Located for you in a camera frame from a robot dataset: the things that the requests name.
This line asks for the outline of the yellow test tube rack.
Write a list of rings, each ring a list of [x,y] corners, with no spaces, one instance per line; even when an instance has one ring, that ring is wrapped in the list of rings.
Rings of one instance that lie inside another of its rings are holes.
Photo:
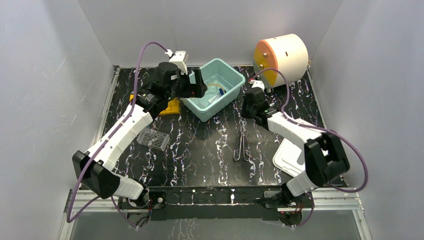
[[[135,99],[135,104],[141,106],[144,112],[150,113],[153,118],[162,115],[172,115],[180,113],[180,102],[177,98],[169,100],[167,106],[165,107],[165,98],[160,98],[157,95],[148,93],[148,94],[130,94],[129,100]]]

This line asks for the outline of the teal plastic bin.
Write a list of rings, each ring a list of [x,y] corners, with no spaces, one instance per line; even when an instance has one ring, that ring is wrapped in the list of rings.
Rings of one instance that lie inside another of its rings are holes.
[[[208,99],[212,94],[208,94],[207,91],[202,98],[190,97],[181,99],[182,103],[201,122],[207,122],[238,97],[246,79],[241,73],[220,58],[212,59],[199,69],[207,87],[210,84],[219,84],[226,90],[226,93],[212,104],[208,104]]]

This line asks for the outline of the clear plastic well rack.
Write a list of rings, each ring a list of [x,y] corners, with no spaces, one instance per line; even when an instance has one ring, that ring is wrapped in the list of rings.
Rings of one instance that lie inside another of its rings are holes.
[[[143,146],[164,152],[170,141],[170,135],[147,126],[138,134],[136,141]]]

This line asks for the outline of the white plastic bin lid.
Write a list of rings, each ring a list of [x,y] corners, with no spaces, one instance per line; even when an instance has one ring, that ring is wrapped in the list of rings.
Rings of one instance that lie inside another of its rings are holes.
[[[302,150],[287,139],[283,139],[272,158],[273,165],[291,177],[305,170],[305,161],[301,160]]]

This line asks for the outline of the amber rubber tubing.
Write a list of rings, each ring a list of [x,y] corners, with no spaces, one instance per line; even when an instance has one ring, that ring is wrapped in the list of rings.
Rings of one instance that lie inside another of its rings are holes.
[[[216,84],[216,83],[213,83],[213,84],[209,84],[208,86],[207,86],[207,91],[206,91],[206,93],[207,94],[213,94],[213,93],[215,93],[216,91],[217,91],[217,88],[222,88],[222,89],[224,89],[220,84]]]

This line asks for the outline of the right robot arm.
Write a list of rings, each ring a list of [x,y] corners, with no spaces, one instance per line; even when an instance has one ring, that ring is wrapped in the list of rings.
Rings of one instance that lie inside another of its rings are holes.
[[[263,90],[249,88],[243,97],[241,116],[253,119],[264,129],[283,136],[303,153],[305,169],[281,186],[280,199],[288,207],[295,207],[302,194],[326,185],[350,169],[341,140],[332,133],[302,127],[293,118],[266,101]]]

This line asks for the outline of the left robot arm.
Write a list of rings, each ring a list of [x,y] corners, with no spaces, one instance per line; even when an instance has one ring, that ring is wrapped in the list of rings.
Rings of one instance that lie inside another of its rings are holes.
[[[127,198],[137,208],[149,203],[145,184],[113,173],[116,162],[139,133],[168,107],[175,98],[202,98],[207,91],[200,69],[183,74],[171,62],[161,62],[137,89],[131,104],[113,127],[85,152],[72,156],[79,183],[100,198]]]

